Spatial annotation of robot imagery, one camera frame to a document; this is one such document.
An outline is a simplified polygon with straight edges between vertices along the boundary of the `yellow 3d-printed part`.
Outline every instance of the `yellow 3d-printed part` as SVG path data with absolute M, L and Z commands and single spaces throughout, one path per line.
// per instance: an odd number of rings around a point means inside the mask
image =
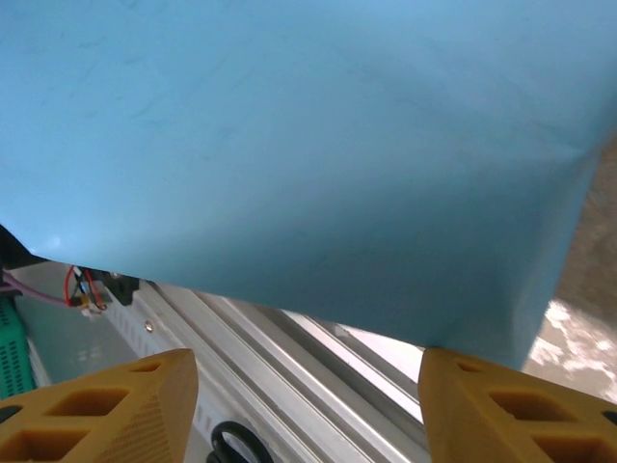
M 0 402 L 0 462 L 180 463 L 197 391 L 180 349 L 13 396 Z
M 591 395 L 442 349 L 419 394 L 434 463 L 617 462 L 617 406 Z

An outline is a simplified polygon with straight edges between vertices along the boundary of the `black cable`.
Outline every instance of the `black cable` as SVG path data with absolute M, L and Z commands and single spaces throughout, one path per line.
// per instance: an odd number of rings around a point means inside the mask
M 79 290 L 79 292 L 81 292 L 82 294 L 85 294 L 84 290 L 82 289 L 81 285 L 81 279 L 82 276 L 77 276 L 76 273 L 73 273 L 73 278 L 75 279 L 75 287 L 73 288 L 73 293 L 70 295 L 71 298 L 75 297 L 77 295 L 77 290 Z
M 86 269 L 80 269 L 81 270 L 81 275 L 80 278 L 83 278 L 84 273 L 86 272 L 90 272 L 90 269 L 86 268 Z M 86 281 L 88 282 L 88 290 L 89 290 L 89 299 L 90 302 L 92 302 L 94 304 L 94 306 L 100 310 L 101 312 L 103 312 L 105 310 L 104 307 L 101 307 L 98 305 L 98 301 L 96 301 L 96 292 L 94 289 L 94 285 L 96 285 L 96 282 L 94 281 L 94 278 L 92 276 L 92 274 L 90 274 L 90 278 L 86 278 Z
M 205 463 L 249 463 L 236 449 L 230 446 L 224 434 L 238 439 L 253 454 L 256 463 L 274 463 L 268 449 L 259 438 L 239 422 L 220 422 L 210 435 L 213 451 L 205 459 Z

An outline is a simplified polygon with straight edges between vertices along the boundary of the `red wire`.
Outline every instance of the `red wire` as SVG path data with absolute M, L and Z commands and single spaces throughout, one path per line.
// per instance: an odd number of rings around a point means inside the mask
M 68 284 L 70 283 L 70 277 L 73 274 L 74 268 L 75 268 L 74 265 L 69 267 L 68 268 L 68 272 L 67 272 L 67 276 L 65 277 L 65 302 L 67 303 L 67 306 L 69 306 L 69 307 L 71 307 L 71 305 L 70 305 L 70 298 L 68 297 Z
M 93 275 L 90 273 L 90 270 L 88 269 L 86 269 L 86 278 L 88 278 L 88 284 L 93 290 L 94 299 L 96 299 L 96 306 L 99 309 L 103 310 L 103 308 L 105 307 L 105 304 L 103 304 L 103 299 L 100 297 L 98 289 L 96 288 L 96 285 L 94 284 Z

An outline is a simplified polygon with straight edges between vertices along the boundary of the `blue sheet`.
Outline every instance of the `blue sheet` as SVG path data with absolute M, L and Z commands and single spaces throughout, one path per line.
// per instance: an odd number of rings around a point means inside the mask
M 617 3 L 0 3 L 33 253 L 518 366 L 617 122 Z

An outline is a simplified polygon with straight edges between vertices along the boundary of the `green plastic basket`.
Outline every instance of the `green plastic basket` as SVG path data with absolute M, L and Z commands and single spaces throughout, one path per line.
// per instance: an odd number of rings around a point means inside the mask
M 0 297 L 0 400 L 33 389 L 26 332 L 11 301 Z

